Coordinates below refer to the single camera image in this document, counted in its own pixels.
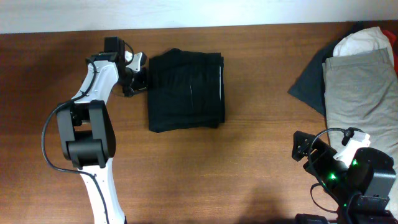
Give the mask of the black shorts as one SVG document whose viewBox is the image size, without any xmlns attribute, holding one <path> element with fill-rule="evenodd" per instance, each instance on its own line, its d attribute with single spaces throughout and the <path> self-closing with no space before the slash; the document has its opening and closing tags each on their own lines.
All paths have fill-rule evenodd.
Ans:
<svg viewBox="0 0 398 224">
<path fill-rule="evenodd" d="M 155 133 L 225 122 L 224 58 L 171 49 L 149 59 L 147 110 Z"/>
</svg>

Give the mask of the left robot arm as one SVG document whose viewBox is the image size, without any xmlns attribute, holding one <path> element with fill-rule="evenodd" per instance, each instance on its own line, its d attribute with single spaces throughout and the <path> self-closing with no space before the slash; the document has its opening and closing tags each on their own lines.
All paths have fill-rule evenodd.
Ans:
<svg viewBox="0 0 398 224">
<path fill-rule="evenodd" d="M 86 59 L 88 72 L 70 100 L 57 106 L 62 152 L 72 173 L 83 179 L 95 223 L 126 223 L 113 179 L 116 136 L 106 104 L 119 85 L 129 98 L 147 88 L 146 55 L 119 37 L 107 37 L 103 51 Z"/>
</svg>

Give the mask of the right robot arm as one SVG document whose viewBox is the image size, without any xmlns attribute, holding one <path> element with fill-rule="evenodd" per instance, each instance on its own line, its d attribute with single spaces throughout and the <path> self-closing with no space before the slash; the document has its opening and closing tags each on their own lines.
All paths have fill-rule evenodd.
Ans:
<svg viewBox="0 0 398 224">
<path fill-rule="evenodd" d="M 396 181 L 394 160 L 370 147 L 370 136 L 358 128 L 339 130 L 343 149 L 337 151 L 312 135 L 296 131 L 292 158 L 307 162 L 306 172 L 316 178 L 315 187 L 337 203 L 337 223 L 397 223 L 387 209 L 389 193 Z"/>
</svg>

